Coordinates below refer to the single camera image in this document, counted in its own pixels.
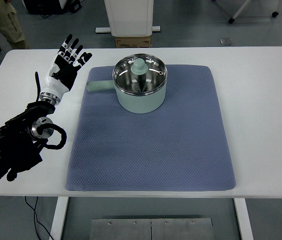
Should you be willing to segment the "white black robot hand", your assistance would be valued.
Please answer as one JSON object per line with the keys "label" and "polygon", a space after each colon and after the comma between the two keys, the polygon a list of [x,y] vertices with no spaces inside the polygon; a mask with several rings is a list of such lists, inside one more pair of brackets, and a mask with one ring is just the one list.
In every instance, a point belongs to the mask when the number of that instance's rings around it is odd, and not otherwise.
{"label": "white black robot hand", "polygon": [[81,52],[79,39],[69,34],[60,46],[45,75],[45,85],[38,95],[40,101],[58,105],[65,93],[69,92],[76,80],[77,72],[91,59],[92,54]]}

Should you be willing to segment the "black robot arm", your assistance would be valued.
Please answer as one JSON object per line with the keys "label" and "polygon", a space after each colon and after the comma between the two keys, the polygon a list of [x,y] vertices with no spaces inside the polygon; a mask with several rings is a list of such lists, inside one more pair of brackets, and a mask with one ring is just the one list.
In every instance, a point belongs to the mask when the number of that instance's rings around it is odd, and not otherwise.
{"label": "black robot arm", "polygon": [[32,127],[41,117],[54,113],[55,106],[46,101],[29,103],[24,112],[0,127],[0,179],[13,181],[17,174],[42,161],[41,150],[47,144],[42,130]]}

